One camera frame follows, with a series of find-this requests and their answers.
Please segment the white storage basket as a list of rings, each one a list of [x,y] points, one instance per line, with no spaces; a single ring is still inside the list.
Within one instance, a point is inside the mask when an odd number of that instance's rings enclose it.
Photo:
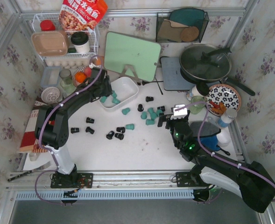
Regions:
[[[113,93],[116,94],[116,99],[119,101],[118,104],[113,102],[113,96],[110,95],[104,101],[103,98],[99,100],[100,105],[107,112],[114,112],[118,109],[123,108],[128,103],[132,102],[137,98],[139,93],[138,85],[128,77],[120,77],[111,82]]]

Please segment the grey blue oven mitt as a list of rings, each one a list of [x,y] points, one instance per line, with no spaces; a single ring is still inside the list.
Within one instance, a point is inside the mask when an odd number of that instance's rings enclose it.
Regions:
[[[204,122],[203,128],[200,132],[200,141],[203,146],[208,148],[210,151],[222,151],[226,155],[230,156],[230,152],[223,149],[223,147],[218,146],[218,141],[216,135],[220,133],[221,129],[216,127],[215,125]]]

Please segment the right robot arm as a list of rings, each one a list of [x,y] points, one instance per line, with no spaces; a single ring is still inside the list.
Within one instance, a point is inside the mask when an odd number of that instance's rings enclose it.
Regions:
[[[212,152],[193,136],[189,116],[172,119],[170,114],[159,115],[158,127],[163,123],[170,131],[175,148],[195,166],[190,171],[194,182],[202,181],[226,189],[239,197],[256,212],[263,213],[275,197],[275,182],[258,162],[238,162]]]

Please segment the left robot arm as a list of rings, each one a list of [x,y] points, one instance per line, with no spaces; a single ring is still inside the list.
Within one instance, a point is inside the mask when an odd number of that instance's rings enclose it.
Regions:
[[[105,69],[93,68],[87,84],[81,83],[61,102],[39,109],[35,126],[38,144],[54,160],[53,177],[57,188],[70,188],[79,182],[76,164],[72,161],[66,142],[69,137],[69,118],[82,106],[112,94],[110,77]]]

